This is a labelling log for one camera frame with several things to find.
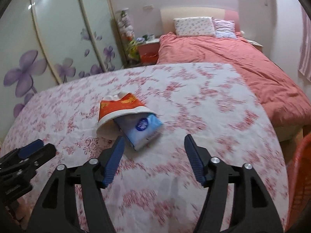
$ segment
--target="nightstand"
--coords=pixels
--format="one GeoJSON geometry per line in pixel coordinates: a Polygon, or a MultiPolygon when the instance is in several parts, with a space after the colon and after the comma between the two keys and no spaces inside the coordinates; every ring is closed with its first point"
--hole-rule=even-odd
{"type": "Polygon", "coordinates": [[[259,43],[257,43],[256,41],[254,40],[250,40],[250,39],[247,39],[248,43],[250,43],[252,46],[254,46],[257,50],[261,51],[262,52],[262,49],[263,49],[263,46],[259,43]]]}
{"type": "Polygon", "coordinates": [[[138,45],[141,63],[144,65],[156,64],[159,55],[160,39],[148,40],[138,45]]]}

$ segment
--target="pillow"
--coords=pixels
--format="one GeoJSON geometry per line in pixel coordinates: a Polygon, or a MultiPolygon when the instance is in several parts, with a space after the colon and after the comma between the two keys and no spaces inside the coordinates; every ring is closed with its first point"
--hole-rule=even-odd
{"type": "Polygon", "coordinates": [[[236,38],[235,35],[235,22],[234,21],[226,21],[213,18],[216,37],[228,37],[228,38],[236,38]]]}
{"type": "Polygon", "coordinates": [[[174,19],[177,36],[215,36],[211,17],[187,17],[174,19]]]}

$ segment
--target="orange basket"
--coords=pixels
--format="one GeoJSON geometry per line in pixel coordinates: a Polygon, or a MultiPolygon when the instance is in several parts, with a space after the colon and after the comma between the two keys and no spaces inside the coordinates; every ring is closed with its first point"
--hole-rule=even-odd
{"type": "Polygon", "coordinates": [[[287,229],[299,218],[311,198],[311,133],[297,147],[287,167],[289,186],[289,213],[287,229]]]}
{"type": "Polygon", "coordinates": [[[157,53],[146,53],[144,55],[141,56],[140,61],[142,63],[148,63],[148,64],[156,64],[156,62],[158,61],[159,55],[157,53]]]}

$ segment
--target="blue tissue package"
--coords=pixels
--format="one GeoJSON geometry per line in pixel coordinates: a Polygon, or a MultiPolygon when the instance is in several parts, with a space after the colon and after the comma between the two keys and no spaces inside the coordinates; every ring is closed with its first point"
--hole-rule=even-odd
{"type": "Polygon", "coordinates": [[[161,133],[163,123],[151,113],[129,114],[114,119],[134,150],[138,151],[161,133]]]}

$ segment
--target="bed frame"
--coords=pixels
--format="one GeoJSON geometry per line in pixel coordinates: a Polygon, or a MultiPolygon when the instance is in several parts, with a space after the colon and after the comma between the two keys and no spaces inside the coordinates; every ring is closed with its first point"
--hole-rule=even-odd
{"type": "Polygon", "coordinates": [[[160,12],[164,34],[175,32],[174,18],[184,17],[214,17],[216,19],[234,20],[235,31],[240,31],[238,13],[232,10],[208,7],[166,7],[161,8],[160,12]]]}

